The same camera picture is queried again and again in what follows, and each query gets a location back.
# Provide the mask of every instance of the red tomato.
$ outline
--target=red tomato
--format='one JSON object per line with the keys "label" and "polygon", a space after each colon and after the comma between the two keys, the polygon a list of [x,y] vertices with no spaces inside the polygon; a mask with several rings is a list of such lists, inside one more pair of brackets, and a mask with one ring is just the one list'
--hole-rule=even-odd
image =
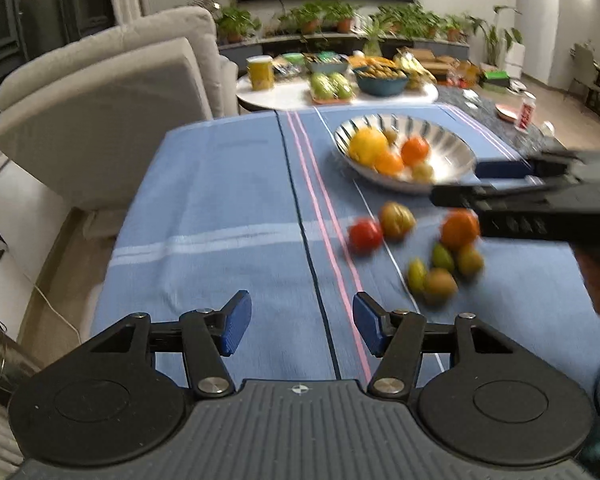
{"label": "red tomato", "polygon": [[372,218],[360,218],[349,228],[349,245],[357,253],[367,254],[382,245],[382,228]]}

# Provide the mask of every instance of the white cable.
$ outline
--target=white cable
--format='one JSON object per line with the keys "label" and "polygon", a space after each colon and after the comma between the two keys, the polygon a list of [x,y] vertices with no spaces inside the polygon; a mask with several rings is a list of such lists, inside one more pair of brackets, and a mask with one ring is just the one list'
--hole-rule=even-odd
{"label": "white cable", "polygon": [[45,300],[46,306],[48,306],[51,309],[51,311],[54,314],[56,314],[56,316],[58,316],[65,325],[67,325],[71,330],[73,330],[75,332],[75,335],[78,337],[78,344],[82,344],[82,338],[80,337],[80,332],[78,332],[78,329],[75,326],[73,326],[71,323],[69,323],[62,314],[60,314],[56,309],[54,309],[51,306],[51,302],[46,298],[45,293],[42,292],[42,290],[40,290],[40,287],[36,285],[36,282],[34,282],[29,277],[29,275],[24,271],[24,269],[18,264],[18,261],[13,256],[13,253],[11,253],[11,251],[9,250],[9,246],[2,240],[0,240],[0,250],[4,251],[11,257],[11,259],[13,260],[13,263],[16,265],[18,270],[27,279],[27,281],[33,286],[33,288],[35,288],[37,290],[38,294],[42,297],[42,299]]}

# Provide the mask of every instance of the orange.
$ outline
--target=orange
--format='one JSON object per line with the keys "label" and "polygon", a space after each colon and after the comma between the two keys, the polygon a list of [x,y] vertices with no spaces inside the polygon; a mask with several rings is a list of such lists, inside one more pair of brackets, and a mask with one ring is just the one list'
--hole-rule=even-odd
{"label": "orange", "polygon": [[383,175],[396,176],[404,170],[404,164],[402,163],[400,155],[397,155],[397,153],[394,153],[391,150],[384,150],[384,152],[380,152],[380,154],[376,156],[374,168],[376,168],[378,173],[382,173]]}
{"label": "orange", "polygon": [[422,137],[414,136],[408,139],[400,150],[400,156],[406,166],[413,167],[429,155],[429,143]]}
{"label": "orange", "polygon": [[440,242],[450,251],[458,251],[480,236],[480,222],[469,209],[454,209],[440,227]]}

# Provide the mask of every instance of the striped bowl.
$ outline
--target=striped bowl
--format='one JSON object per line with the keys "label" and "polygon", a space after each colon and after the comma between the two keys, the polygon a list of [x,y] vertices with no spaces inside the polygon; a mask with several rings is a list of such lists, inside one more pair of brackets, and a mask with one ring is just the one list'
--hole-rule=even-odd
{"label": "striped bowl", "polygon": [[[430,146],[427,162],[433,167],[433,182],[412,182],[408,168],[396,177],[378,173],[373,168],[362,166],[349,157],[349,141],[356,131],[371,126],[380,131],[394,128],[398,137],[392,150],[400,153],[404,141],[411,136],[422,136]],[[373,114],[355,117],[342,123],[331,134],[338,153],[344,161],[366,179],[379,186],[410,194],[428,194],[433,184],[451,184],[475,169],[475,154],[464,140],[446,128],[429,121],[409,116]]]}

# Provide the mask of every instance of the ribbed gray surface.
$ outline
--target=ribbed gray surface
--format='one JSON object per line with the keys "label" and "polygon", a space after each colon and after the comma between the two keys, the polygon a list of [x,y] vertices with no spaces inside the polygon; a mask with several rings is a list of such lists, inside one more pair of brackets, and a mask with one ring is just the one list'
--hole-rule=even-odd
{"label": "ribbed gray surface", "polygon": [[160,449],[123,465],[63,470],[27,461],[14,480],[577,480],[575,462],[535,471],[475,465],[432,442],[409,410],[371,399],[354,381],[248,381],[197,405]]}

